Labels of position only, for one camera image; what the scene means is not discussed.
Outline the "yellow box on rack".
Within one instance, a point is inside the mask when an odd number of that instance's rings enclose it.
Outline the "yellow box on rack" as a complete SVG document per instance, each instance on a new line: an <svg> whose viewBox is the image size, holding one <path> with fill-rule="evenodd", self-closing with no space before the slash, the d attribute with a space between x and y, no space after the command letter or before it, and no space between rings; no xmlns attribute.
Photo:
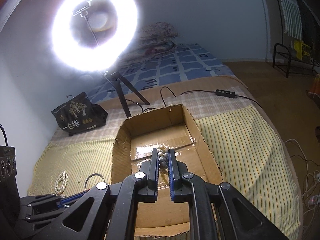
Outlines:
<svg viewBox="0 0 320 240"><path fill-rule="evenodd" d="M311 47L306 45L303 41L294 40L294 50L296 51L296 58L300 61L310 62Z"/></svg>

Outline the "hanging striped towel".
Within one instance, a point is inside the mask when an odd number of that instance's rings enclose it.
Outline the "hanging striped towel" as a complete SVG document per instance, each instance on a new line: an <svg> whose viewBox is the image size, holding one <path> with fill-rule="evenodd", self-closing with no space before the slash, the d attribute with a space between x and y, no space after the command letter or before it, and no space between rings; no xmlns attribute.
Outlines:
<svg viewBox="0 0 320 240"><path fill-rule="evenodd" d="M302 19L297 0L280 0L284 19L284 33L297 40L302 40Z"/></svg>

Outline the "black metal rack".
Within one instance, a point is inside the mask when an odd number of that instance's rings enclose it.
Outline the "black metal rack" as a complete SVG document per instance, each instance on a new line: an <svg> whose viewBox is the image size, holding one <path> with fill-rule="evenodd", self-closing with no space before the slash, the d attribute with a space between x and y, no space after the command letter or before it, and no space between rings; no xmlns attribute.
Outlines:
<svg viewBox="0 0 320 240"><path fill-rule="evenodd" d="M281 43L275 43L273 46L272 68L279 70L287 79L290 75L315 76L318 66L314 59L305 62L296 58L289 47Z"/></svg>

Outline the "orange object on floor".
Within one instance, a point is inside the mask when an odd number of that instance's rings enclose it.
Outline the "orange object on floor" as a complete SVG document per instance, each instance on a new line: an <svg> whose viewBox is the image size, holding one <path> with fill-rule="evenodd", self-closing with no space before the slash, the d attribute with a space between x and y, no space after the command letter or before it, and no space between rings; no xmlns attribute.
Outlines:
<svg viewBox="0 0 320 240"><path fill-rule="evenodd" d="M320 74L317 74L313 80L311 88L308 90L308 97L319 104L320 100Z"/></svg>

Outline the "open cardboard box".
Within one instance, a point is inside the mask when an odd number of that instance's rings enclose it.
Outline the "open cardboard box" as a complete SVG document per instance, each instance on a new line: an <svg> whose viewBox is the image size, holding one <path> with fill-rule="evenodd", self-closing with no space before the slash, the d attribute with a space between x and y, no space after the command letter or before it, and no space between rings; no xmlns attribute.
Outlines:
<svg viewBox="0 0 320 240"><path fill-rule="evenodd" d="M190 239L188 204L175 204L169 193L168 149L188 171L211 184L223 181L194 117L181 104L153 109L126 119L118 129L112 149L111 183L123 181L150 160L152 149L159 156L158 198L140 203L135 239Z"/></svg>

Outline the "folded floral quilt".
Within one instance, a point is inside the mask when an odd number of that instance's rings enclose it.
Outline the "folded floral quilt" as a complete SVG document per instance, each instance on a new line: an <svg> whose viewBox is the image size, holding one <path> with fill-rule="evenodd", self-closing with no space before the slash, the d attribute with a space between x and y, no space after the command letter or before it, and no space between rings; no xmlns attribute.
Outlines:
<svg viewBox="0 0 320 240"><path fill-rule="evenodd" d="M175 37L178 37L178 30L171 23L156 22L145 25L137 29L128 50L148 48L153 44L160 44Z"/></svg>

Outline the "blue checkered bedsheet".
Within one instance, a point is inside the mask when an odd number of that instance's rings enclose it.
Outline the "blue checkered bedsheet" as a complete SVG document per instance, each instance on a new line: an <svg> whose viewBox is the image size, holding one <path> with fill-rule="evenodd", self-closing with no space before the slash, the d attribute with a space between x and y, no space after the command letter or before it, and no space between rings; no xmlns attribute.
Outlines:
<svg viewBox="0 0 320 240"><path fill-rule="evenodd" d="M181 43L169 55L131 65L119 72L138 91L202 77L234 76L229 67L197 43Z"/></svg>

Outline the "black printed snack bag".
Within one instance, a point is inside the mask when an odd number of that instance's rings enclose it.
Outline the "black printed snack bag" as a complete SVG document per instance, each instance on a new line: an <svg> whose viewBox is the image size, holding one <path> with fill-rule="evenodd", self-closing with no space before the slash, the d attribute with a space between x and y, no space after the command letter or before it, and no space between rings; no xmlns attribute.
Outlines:
<svg viewBox="0 0 320 240"><path fill-rule="evenodd" d="M100 105L91 103L87 94L82 92L52 110L52 115L57 125L73 136L105 126L108 113Z"/></svg>

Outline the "black inline light controller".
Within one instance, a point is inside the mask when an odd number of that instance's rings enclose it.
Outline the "black inline light controller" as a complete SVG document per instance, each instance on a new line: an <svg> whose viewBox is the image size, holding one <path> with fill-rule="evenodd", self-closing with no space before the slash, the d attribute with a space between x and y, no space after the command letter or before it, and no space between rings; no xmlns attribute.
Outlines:
<svg viewBox="0 0 320 240"><path fill-rule="evenodd" d="M227 98L235 98L236 94L233 91L228 91L228 90L221 90L221 89L217 89L215 91L215 95L217 96L223 96L223 97L227 97Z"/></svg>

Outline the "pink plaid blanket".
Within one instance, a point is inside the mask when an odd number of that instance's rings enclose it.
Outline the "pink plaid blanket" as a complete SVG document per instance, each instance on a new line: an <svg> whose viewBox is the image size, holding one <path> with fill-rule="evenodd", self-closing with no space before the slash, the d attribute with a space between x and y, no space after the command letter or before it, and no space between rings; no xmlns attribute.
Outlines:
<svg viewBox="0 0 320 240"><path fill-rule="evenodd" d="M217 89L233 91L236 97L217 96L215 95ZM160 87L147 89L143 92L143 95L151 103L149 106L143 106L143 109L147 111L182 104L195 119L244 108L249 105L258 107L251 100L252 95L248 92L247 87L236 78L228 76L205 77L172 83L164 89ZM58 128L51 138L51 142L60 146L67 146L79 142L115 137L122 122L126 119L119 99L105 100L98 104L108 113L105 126L73 136L69 136Z"/></svg>

